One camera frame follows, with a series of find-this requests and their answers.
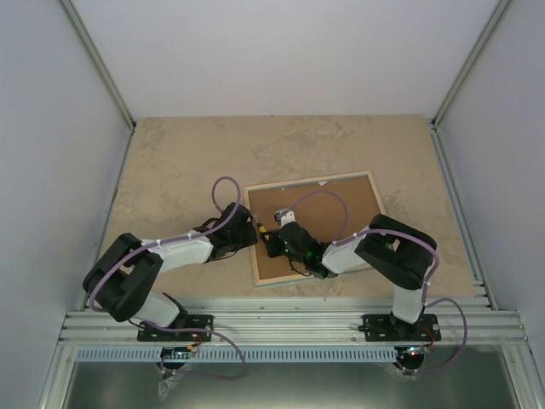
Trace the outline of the yellow handled screwdriver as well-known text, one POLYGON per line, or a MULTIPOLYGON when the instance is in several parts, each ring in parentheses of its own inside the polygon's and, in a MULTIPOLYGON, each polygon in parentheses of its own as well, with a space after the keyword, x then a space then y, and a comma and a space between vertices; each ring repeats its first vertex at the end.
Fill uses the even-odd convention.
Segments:
POLYGON ((268 230, 257 219, 255 219, 255 227, 260 235, 268 236, 268 230))

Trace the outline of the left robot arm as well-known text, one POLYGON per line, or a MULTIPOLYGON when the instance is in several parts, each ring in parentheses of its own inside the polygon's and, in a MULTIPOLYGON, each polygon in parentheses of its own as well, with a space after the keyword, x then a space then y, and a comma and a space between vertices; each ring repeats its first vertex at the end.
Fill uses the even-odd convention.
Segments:
POLYGON ((83 280, 89 305, 117 322, 138 319, 156 325, 168 340, 179 339, 186 332, 186 311, 174 298, 152 291, 156 279, 170 270, 219 261, 255 245, 252 222, 248 209, 231 203, 220 217, 178 238, 118 236, 83 280))

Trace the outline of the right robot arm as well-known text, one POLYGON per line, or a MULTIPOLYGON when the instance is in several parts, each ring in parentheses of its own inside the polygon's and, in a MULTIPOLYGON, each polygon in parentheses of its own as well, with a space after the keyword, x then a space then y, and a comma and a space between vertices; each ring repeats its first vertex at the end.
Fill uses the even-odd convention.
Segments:
POLYGON ((371 332, 368 339, 386 336, 409 341, 421 331, 429 278, 439 266, 433 238, 378 214, 367 227, 345 239, 319 242, 295 221, 291 211, 276 218, 278 230, 257 226, 269 257, 284 256, 290 264, 300 263, 304 275, 317 279, 336 278, 365 264, 393 284, 391 313, 361 326, 371 332))

